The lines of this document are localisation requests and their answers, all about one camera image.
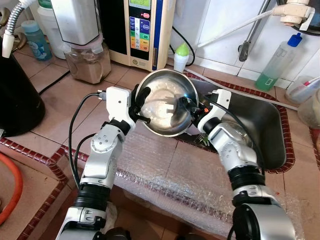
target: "tiled countertop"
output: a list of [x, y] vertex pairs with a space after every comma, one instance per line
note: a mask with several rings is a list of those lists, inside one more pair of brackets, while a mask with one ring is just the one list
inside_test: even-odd
[[[48, 62], [38, 62], [32, 57], [33, 55], [28, 47], [15, 52], [14, 56], [38, 91], [55, 81], [68, 70], [65, 60], [54, 58]], [[111, 73], [106, 79], [96, 85], [74, 80], [70, 74], [64, 77], [41, 96], [46, 107], [46, 114], [41, 124], [24, 135], [9, 137], [9, 139], [37, 153], [49, 157], [52, 156], [61, 145], [67, 145], [70, 120], [78, 104], [86, 94], [96, 92], [98, 89], [104, 90], [114, 85], [133, 89], [148, 74], [144, 70], [126, 67], [117, 63], [112, 63], [111, 68]], [[191, 66], [191, 68], [209, 78], [215, 78], [252, 89], [255, 88], [254, 82], [245, 78], [200, 66]], [[276, 97], [279, 101], [287, 103], [284, 93], [285, 90], [279, 87], [274, 87], [268, 92], [268, 94]], [[298, 199], [298, 206], [300, 208], [299, 217], [305, 238], [307, 240], [320, 240], [320, 231], [318, 230], [318, 224], [320, 223], [320, 171], [317, 167], [313, 143], [309, 134], [309, 128], [299, 120], [297, 113], [287, 109], [287, 115], [295, 154], [295, 164], [285, 173], [267, 174], [266, 182], [279, 196], [294, 196]], [[75, 149], [76, 144], [83, 137], [97, 132], [101, 124], [107, 120], [107, 117], [108, 113], [104, 102], [94, 97], [88, 99], [81, 108], [73, 126], [72, 148]], [[140, 131], [146, 131], [146, 129], [139, 126], [137, 129], [137, 134]], [[199, 159], [199, 155], [203, 155], [203, 157], [207, 156], [204, 151], [186, 143], [178, 142], [175, 139], [163, 139], [163, 137], [159, 136], [152, 136], [151, 138], [155, 142], [155, 145], [157, 143], [165, 143], [173, 146], [172, 149], [168, 149], [169, 152], [171, 151], [171, 160], [163, 165], [163, 168], [166, 168], [166, 174], [174, 172], [176, 167], [180, 168], [179, 171], [183, 167], [190, 167], [189, 164], [177, 166], [175, 158], [186, 157], [193, 161]], [[90, 153], [89, 141], [86, 141], [82, 145], [81, 152]], [[288, 212], [294, 212], [297, 207], [297, 204], [291, 201], [286, 201], [284, 205]]]

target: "white hose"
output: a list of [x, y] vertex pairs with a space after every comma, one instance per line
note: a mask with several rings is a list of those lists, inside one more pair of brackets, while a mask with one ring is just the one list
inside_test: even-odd
[[251, 94], [248, 94], [248, 93], [245, 93], [245, 92], [242, 92], [242, 91], [237, 91], [237, 90], [228, 88], [228, 87], [223, 86], [223, 85], [221, 85], [219, 83], [216, 83], [215, 81], [212, 81], [211, 79], [209, 79], [209, 78], [207, 78], [207, 77], [205, 77], [205, 76], [203, 76], [203, 75], [201, 75], [201, 74], [199, 74], [199, 73], [197, 73], [195, 71], [192, 71], [192, 70], [190, 70], [188, 68], [185, 68], [184, 70], [189, 72], [189, 73], [191, 73], [191, 74], [193, 74], [193, 75], [196, 75], [199, 78], [202, 78], [203, 80], [206, 80], [208, 83], [211, 83], [211, 84], [213, 84], [213, 85], [215, 85], [215, 86], [217, 86], [217, 87], [219, 87], [221, 89], [225, 89], [225, 90], [230, 91], [232, 93], [239, 94], [239, 95], [242, 95], [244, 97], [248, 97], [248, 98], [252, 98], [252, 99], [261, 100], [261, 101], [268, 102], [268, 103], [271, 103], [271, 104], [279, 105], [279, 106], [285, 107], [287, 109], [292, 109], [292, 110], [295, 110], [295, 111], [298, 110], [298, 108], [295, 107], [295, 106], [291, 106], [291, 105], [288, 105], [288, 104], [285, 104], [285, 103], [282, 103], [282, 102], [273, 101], [273, 100], [266, 99], [266, 98], [263, 98], [263, 97], [260, 97], [260, 96], [251, 95]]
[[263, 19], [264, 17], [268, 17], [268, 16], [272, 15], [273, 12], [274, 12], [274, 9], [271, 9], [269, 11], [265, 11], [265, 12], [255, 16], [255, 17], [249, 19], [248, 21], [243, 22], [239, 26], [236, 26], [236, 27], [234, 27], [234, 28], [232, 28], [230, 30], [227, 30], [225, 32], [222, 32], [222, 33], [218, 34], [217, 36], [211, 38], [210, 40], [207, 40], [207, 41], [205, 41], [203, 43], [200, 43], [197, 47], [201, 48], [201, 47], [203, 47], [205, 45], [208, 45], [208, 44], [210, 44], [210, 43], [212, 43], [212, 42], [214, 42], [214, 41], [216, 41], [216, 40], [218, 40], [218, 39], [220, 39], [220, 38], [222, 38], [222, 37], [224, 37], [224, 36], [226, 36], [226, 35], [228, 35], [230, 33], [233, 33], [234, 31], [236, 31], [238, 29], [243, 28], [244, 26], [247, 26], [248, 24], [251, 24], [251, 23], [253, 23], [253, 22], [255, 22], [255, 21], [259, 20], [259, 19]]

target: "blue bottle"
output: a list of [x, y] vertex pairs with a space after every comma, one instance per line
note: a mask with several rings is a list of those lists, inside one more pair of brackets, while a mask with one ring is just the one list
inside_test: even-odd
[[38, 23], [34, 20], [24, 21], [21, 24], [28, 44], [34, 57], [39, 61], [46, 61], [52, 58], [48, 43], [45, 40], [44, 33], [41, 31]]

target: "sink basin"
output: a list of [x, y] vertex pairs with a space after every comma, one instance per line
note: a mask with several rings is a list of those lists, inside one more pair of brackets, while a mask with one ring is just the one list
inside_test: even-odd
[[[191, 80], [199, 94], [207, 95], [218, 89], [211, 83]], [[271, 103], [232, 93], [229, 110], [243, 122], [260, 147], [265, 168], [280, 168], [286, 162], [286, 148], [278, 109]], [[222, 121], [236, 122], [228, 114]]]

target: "green dish soap bottle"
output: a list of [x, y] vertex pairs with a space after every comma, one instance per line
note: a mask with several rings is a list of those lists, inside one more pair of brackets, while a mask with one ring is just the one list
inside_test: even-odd
[[263, 91], [269, 91], [281, 74], [289, 66], [297, 53], [297, 46], [301, 42], [301, 33], [292, 35], [288, 42], [283, 41], [277, 48], [263, 72], [255, 82], [255, 86]]

